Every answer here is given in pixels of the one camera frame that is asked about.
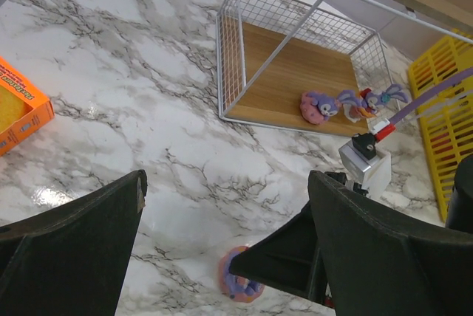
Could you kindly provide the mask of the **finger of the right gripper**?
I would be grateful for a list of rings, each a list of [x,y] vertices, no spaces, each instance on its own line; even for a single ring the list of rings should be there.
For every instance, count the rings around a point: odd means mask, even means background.
[[[309,203],[277,231],[234,257],[229,270],[264,286],[334,306]]]

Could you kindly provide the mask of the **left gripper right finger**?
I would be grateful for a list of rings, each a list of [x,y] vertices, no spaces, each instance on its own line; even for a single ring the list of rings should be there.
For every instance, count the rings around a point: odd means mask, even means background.
[[[308,193],[337,315],[471,315],[472,235],[311,171]]]

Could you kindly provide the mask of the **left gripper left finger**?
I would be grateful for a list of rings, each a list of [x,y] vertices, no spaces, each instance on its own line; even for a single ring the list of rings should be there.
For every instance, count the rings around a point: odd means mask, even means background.
[[[143,170],[1,226],[2,315],[114,315],[147,193]]]

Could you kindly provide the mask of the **purple bunny orange cup toy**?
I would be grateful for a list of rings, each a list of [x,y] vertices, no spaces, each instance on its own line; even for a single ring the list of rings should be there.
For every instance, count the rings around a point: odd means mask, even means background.
[[[360,106],[342,105],[345,117],[354,123],[361,119],[368,120],[377,117],[380,110],[387,107],[392,100],[408,103],[409,98],[403,88],[399,84],[394,83],[379,93],[366,88],[358,93],[358,99],[361,101]]]

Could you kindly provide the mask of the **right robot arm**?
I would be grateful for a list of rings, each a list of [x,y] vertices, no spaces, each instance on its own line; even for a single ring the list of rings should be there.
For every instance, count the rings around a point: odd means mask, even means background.
[[[221,263],[225,293],[248,300],[269,286],[337,315],[470,315],[472,158],[457,167],[444,227],[345,183],[344,174],[312,171],[301,212]]]

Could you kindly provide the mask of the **yellow plastic basket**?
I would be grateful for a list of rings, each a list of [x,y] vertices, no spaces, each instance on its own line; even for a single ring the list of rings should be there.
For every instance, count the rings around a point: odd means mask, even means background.
[[[408,69],[414,98],[472,67],[472,45],[445,35]],[[417,113],[440,218],[446,220],[459,162],[472,154],[472,78],[443,90]]]

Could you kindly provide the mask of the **orange sponge box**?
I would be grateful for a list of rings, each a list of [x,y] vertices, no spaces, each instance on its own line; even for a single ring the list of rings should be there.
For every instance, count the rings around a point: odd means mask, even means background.
[[[51,100],[1,59],[1,154],[55,117]]]

